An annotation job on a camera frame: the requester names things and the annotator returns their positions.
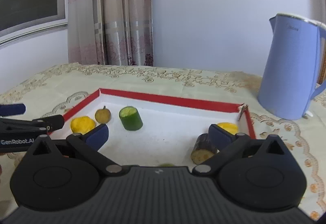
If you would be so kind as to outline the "yellow pepper piece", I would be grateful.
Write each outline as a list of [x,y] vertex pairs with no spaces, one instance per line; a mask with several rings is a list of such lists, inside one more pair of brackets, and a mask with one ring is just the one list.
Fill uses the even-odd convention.
[[239,132],[238,125],[230,122],[220,122],[217,124],[218,127],[226,130],[232,135],[236,135]]
[[70,122],[72,133],[86,134],[96,127],[96,122],[88,116],[76,117]]

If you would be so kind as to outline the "dark eggplant chunk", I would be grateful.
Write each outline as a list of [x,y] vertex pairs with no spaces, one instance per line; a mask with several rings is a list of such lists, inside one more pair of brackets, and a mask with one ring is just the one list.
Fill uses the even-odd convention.
[[198,136],[191,152],[191,160],[199,165],[218,153],[218,149],[210,142],[207,133]]

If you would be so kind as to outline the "brown longan fruit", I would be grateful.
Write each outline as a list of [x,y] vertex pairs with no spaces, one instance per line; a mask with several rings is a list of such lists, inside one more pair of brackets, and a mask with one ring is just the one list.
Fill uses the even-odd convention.
[[98,109],[95,113],[95,120],[100,124],[107,124],[110,121],[111,112],[106,106],[102,109]]

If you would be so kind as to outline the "cucumber cylinder piece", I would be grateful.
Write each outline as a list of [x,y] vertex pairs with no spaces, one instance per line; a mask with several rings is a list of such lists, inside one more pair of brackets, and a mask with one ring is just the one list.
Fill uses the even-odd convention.
[[137,131],[142,128],[143,121],[135,107],[127,106],[119,111],[119,118],[127,131]]

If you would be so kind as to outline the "cucumber end piece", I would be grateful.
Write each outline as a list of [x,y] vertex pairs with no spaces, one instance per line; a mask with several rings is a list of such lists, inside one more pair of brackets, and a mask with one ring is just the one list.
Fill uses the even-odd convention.
[[158,167],[173,167],[175,164],[172,163],[161,163],[158,165]]

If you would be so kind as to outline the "cream embroidered tablecloth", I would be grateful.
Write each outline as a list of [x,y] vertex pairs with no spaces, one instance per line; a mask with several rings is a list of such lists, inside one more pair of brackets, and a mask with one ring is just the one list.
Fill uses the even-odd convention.
[[308,185],[301,209],[317,220],[325,213],[325,94],[311,102],[310,116],[288,121],[260,106],[256,99],[260,83],[260,77],[241,71],[71,63],[2,90],[1,103],[25,104],[28,120],[66,113],[100,88],[246,104],[256,135],[279,135],[298,160]]

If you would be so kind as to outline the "red shallow box tray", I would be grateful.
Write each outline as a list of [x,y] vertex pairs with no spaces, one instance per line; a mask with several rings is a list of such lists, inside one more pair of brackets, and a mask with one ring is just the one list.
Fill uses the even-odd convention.
[[[126,107],[135,107],[143,121],[137,131],[127,131],[118,116]],[[120,165],[158,166],[170,163],[194,167],[190,154],[200,134],[211,124],[230,122],[239,131],[255,138],[250,113],[242,104],[178,98],[113,89],[98,89],[64,114],[65,125],[53,132],[54,140],[71,134],[75,117],[94,118],[106,107],[112,114],[107,126],[108,141],[99,152]]]

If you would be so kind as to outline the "blue electric kettle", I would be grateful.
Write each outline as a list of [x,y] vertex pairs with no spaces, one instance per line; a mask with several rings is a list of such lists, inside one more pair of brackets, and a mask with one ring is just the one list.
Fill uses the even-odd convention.
[[290,13],[278,13],[269,22],[273,38],[258,102],[279,118],[297,120],[325,90],[325,83],[316,85],[325,23]]

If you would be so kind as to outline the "pink patterned curtain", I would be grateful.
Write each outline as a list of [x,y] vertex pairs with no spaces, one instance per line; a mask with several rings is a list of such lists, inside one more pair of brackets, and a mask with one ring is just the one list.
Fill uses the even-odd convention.
[[68,0],[68,60],[154,64],[152,0]]

